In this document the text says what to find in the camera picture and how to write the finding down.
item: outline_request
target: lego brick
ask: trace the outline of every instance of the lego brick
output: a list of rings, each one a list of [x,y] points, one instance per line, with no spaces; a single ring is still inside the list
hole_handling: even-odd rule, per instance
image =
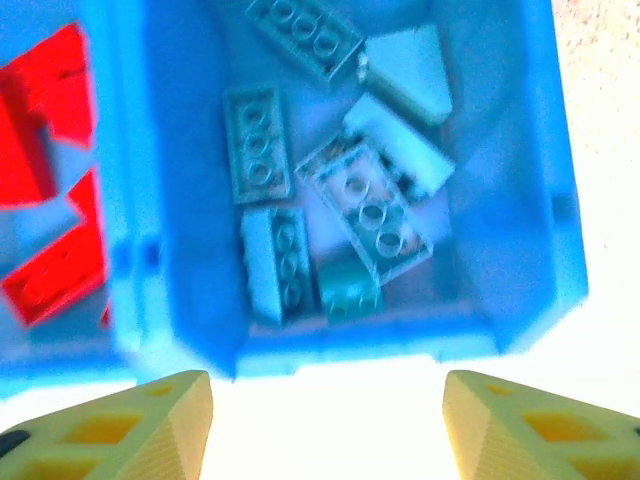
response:
[[[290,197],[293,186],[278,88],[228,90],[224,105],[235,202]]]
[[[255,0],[246,10],[255,26],[309,75],[329,87],[355,73],[363,35],[313,0]]]
[[[53,198],[56,187],[38,131],[19,91],[0,83],[0,208],[28,207]]]
[[[28,438],[0,458],[0,478],[197,480],[212,419],[209,375],[178,373],[9,429]]]
[[[434,196],[455,170],[453,162],[389,107],[365,93],[344,117],[347,133],[361,133],[414,180],[418,191]]]
[[[95,113],[89,94],[84,37],[70,24],[2,69],[20,83],[34,125],[46,123],[55,140],[91,147]]]
[[[320,299],[329,323],[343,323],[384,310],[380,287],[360,259],[341,259],[318,271]]]
[[[368,37],[365,48],[358,59],[361,82],[378,82],[428,124],[447,119],[453,102],[435,25]]]
[[[443,413],[463,480],[640,478],[640,419],[470,371]]]
[[[106,281],[94,170],[78,182],[68,199],[82,215],[83,223],[11,272],[1,283],[26,326],[70,307]]]
[[[326,151],[321,147],[297,171],[336,213],[375,282],[383,285],[430,258],[431,240],[372,146],[361,142],[309,176],[308,165],[321,163],[318,153]]]
[[[96,116],[89,97],[89,75],[77,73],[59,79],[44,100],[43,113],[54,140],[91,148]]]
[[[242,217],[251,303],[259,320],[282,326],[314,307],[301,209],[248,210]]]

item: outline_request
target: red lego brick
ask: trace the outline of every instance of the red lego brick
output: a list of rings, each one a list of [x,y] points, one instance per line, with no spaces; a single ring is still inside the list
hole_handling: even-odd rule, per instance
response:
[[[2,288],[26,326],[63,311],[106,281],[94,177],[92,169],[68,195],[77,209],[87,213],[84,222],[2,281]]]
[[[28,90],[47,91],[59,79],[87,70],[83,36],[76,24],[67,25],[6,68],[20,76]]]
[[[37,128],[24,109],[19,85],[0,83],[0,209],[29,207],[53,198],[56,187]]]
[[[51,136],[89,148],[95,128],[84,37],[76,24],[59,30],[3,69],[19,79],[26,108],[36,126],[48,123]]]
[[[61,78],[52,92],[43,106],[51,137],[89,149],[95,116],[89,100],[88,75],[76,73]]]

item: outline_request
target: blue plastic bin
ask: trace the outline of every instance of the blue plastic bin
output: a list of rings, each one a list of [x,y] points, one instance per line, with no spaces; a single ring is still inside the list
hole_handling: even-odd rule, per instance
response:
[[[0,7],[3,57],[73,19],[89,35],[111,333],[138,378],[199,362],[233,378],[390,355],[518,352],[587,294],[550,1],[324,3],[364,35],[437,24],[454,111],[436,133],[457,170],[419,212],[434,255],[383,287],[385,314],[337,326],[316,316],[282,330],[251,322],[222,94],[279,84],[295,165],[337,131],[362,94],[355,77],[333,91],[310,81],[247,21],[246,0]],[[25,9],[32,15],[18,17]],[[312,192],[296,191],[317,264],[344,234]]]

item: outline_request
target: yellow lattice piece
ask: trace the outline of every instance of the yellow lattice piece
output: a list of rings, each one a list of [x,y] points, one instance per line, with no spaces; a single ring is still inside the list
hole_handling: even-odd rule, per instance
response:
[[[0,480],[195,480],[212,418],[209,375],[172,375],[11,428]]]

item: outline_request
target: white surface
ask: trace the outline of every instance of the white surface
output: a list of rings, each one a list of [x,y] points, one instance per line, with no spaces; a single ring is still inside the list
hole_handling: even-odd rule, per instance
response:
[[[203,479],[457,479],[440,409],[452,368],[640,417],[640,58],[631,48],[640,44],[640,6],[555,3],[590,299],[520,358],[435,365],[415,357],[214,384]],[[0,405],[0,430],[125,386],[28,392]]]

